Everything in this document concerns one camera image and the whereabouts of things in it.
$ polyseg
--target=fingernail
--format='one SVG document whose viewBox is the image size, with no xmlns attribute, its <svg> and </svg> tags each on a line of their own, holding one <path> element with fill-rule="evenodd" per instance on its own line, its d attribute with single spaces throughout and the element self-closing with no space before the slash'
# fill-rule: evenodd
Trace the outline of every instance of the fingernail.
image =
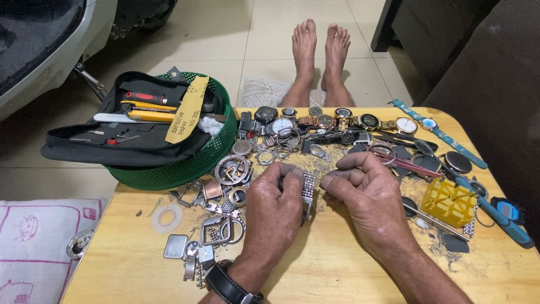
<svg viewBox="0 0 540 304">
<path fill-rule="evenodd" d="M 323 189 L 323 190 L 326 190 L 326 188 L 328 187 L 328 185 L 332 182 L 332 180 L 334 179 L 333 176 L 328 176 L 328 175 L 325 175 L 321 178 L 321 183 L 319 184 L 319 186 Z"/>
<path fill-rule="evenodd" d="M 302 177 L 303 178 L 303 171 L 298 169 L 298 168 L 294 168 L 293 169 L 293 174 L 297 175 L 298 177 Z"/>
</svg>

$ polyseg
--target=metal rod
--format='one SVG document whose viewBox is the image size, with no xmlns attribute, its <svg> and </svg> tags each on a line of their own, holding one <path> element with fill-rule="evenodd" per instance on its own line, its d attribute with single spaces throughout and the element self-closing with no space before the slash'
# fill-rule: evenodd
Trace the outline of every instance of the metal rod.
<svg viewBox="0 0 540 304">
<path fill-rule="evenodd" d="M 459 233 L 459 232 L 457 232 L 457 231 L 455 231 L 455 230 L 453 230 L 453 229 L 450 229 L 450 228 L 446 227 L 446 226 L 443 225 L 442 223 L 440 223 L 440 222 L 438 222 L 438 221 L 432 219 L 431 217 L 429 217 L 429 216 L 427 216 L 427 215 L 421 213 L 420 211 L 414 209 L 413 207 L 408 206 L 408 205 L 406 205 L 406 204 L 403 204 L 403 206 L 405 206 L 405 208 L 411 210 L 412 212 L 416 213 L 416 215 L 418 215 L 419 217 L 423 218 L 424 220 L 428 220 L 428 221 L 432 222 L 433 224 L 436 224 L 436 226 L 438 226 L 439 228 L 442 228 L 443 230 L 446 230 L 447 232 L 452 233 L 453 235 L 459 237 L 459 238 L 462 239 L 463 241 L 465 241 L 465 242 L 470 242 L 470 241 L 471 241 L 468 237 L 464 236 L 463 234 L 461 234 L 461 233 Z"/>
</svg>

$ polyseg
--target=screwdriver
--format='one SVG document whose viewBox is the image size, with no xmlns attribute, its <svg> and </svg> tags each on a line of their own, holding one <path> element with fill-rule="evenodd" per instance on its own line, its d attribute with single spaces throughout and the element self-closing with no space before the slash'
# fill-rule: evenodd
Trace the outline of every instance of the screwdriver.
<svg viewBox="0 0 540 304">
<path fill-rule="evenodd" d="M 138 92 L 127 92 L 126 100 L 140 101 L 157 105 L 167 105 L 167 99 L 165 98 L 165 96 L 156 96 Z"/>
<path fill-rule="evenodd" d="M 508 234 L 516 243 L 518 243 L 521 247 L 525 249 L 534 247 L 534 241 L 527 234 L 527 232 L 525 232 L 525 230 L 523 230 L 520 226 L 516 225 L 516 223 L 504 216 L 485 198 L 479 195 L 468 181 L 462 178 L 458 173 L 455 173 L 452 169 L 448 168 L 445 163 L 443 163 L 437 156 L 433 154 L 433 150 L 426 144 L 425 141 L 415 138 L 414 143 L 424 155 L 431 156 L 434 159 L 438 160 L 444 171 L 452 175 L 452 178 L 455 180 L 456 184 L 458 184 L 459 186 L 464 186 L 471 192 L 475 193 L 478 196 L 477 202 L 480 204 L 482 209 L 489 216 L 491 216 L 493 220 L 499 225 L 499 227 L 503 229 L 503 231 L 506 232 L 506 234 Z"/>
</svg>

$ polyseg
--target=black watch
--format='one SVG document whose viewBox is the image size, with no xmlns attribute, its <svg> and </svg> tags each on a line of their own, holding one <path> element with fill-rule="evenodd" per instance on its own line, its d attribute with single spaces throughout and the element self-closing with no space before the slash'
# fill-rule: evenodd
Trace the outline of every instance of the black watch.
<svg viewBox="0 0 540 304">
<path fill-rule="evenodd" d="M 236 284 L 221 262 L 223 261 L 216 263 L 206 275 L 208 287 L 211 287 L 228 304 L 262 304 L 264 302 L 265 298 L 261 293 L 257 295 L 249 293 Z"/>
</svg>

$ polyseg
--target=yellow table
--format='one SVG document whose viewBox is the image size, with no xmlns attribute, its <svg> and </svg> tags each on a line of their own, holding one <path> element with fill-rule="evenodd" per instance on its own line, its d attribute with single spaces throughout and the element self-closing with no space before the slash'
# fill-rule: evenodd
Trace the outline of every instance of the yellow table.
<svg viewBox="0 0 540 304">
<path fill-rule="evenodd" d="M 236 109 L 240 112 L 255 109 Z M 326 114 L 333 114 L 326 108 Z M 406 116 L 398 108 L 354 108 L 355 115 L 371 113 L 381 120 Z M 449 115 L 429 108 L 416 108 L 419 114 L 433 117 L 441 129 L 465 148 L 476 152 L 459 123 Z M 300 116 L 307 109 L 298 109 Z M 437 153 L 451 148 L 435 135 L 420 129 L 416 137 L 439 144 Z M 334 163 L 341 152 L 328 149 Z M 318 161 L 312 155 L 294 154 L 286 160 L 321 174 L 333 169 L 333 163 Z M 489 170 L 476 166 L 475 175 L 492 196 L 504 196 Z M 256 166 L 255 173 L 263 171 Z M 426 183 L 402 183 L 402 194 L 420 202 Z M 318 199 L 312 220 L 300 234 L 264 285 L 269 303 L 405 303 L 401 293 L 383 268 L 360 246 L 346 208 L 333 209 Z M 196 303 L 206 290 L 196 281 L 183 282 L 184 266 L 179 260 L 163 258 L 168 235 L 157 234 L 147 217 L 157 200 L 169 201 L 168 191 L 138 191 L 119 184 L 91 244 L 73 276 L 64 296 L 65 304 L 84 303 Z M 184 219 L 174 234 L 200 236 L 200 224 L 209 212 L 199 207 L 185 209 Z M 492 220 L 478 210 L 481 221 Z M 464 289 L 474 303 L 538 303 L 540 300 L 540 260 L 535 249 L 525 250 L 500 228 L 476 225 L 469 243 L 470 253 L 447 252 L 437 239 L 437 230 L 422 230 L 409 221 L 416 239 L 432 259 Z M 220 247 L 217 259 L 235 258 L 242 242 Z"/>
</svg>

